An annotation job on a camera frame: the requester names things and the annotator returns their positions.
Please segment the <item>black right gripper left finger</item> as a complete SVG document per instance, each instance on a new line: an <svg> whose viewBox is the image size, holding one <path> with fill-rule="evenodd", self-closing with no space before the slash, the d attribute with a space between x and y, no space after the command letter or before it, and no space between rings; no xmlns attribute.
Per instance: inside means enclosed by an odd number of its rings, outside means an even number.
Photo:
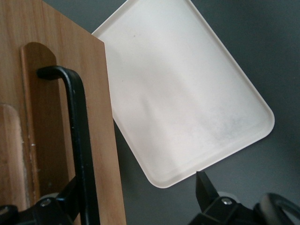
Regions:
<svg viewBox="0 0 300 225"><path fill-rule="evenodd" d="M76 182L74 177L56 197L44 197L21 212L21 224L73 225L79 214Z"/></svg>

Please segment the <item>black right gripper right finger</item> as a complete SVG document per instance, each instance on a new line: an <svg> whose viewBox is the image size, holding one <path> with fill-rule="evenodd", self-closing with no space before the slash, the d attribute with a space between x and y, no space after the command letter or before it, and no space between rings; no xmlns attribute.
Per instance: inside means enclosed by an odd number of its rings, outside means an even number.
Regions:
<svg viewBox="0 0 300 225"><path fill-rule="evenodd" d="M196 173L196 198L201 212L191 225L252 225L252 210L234 199L220 196L204 171Z"/></svg>

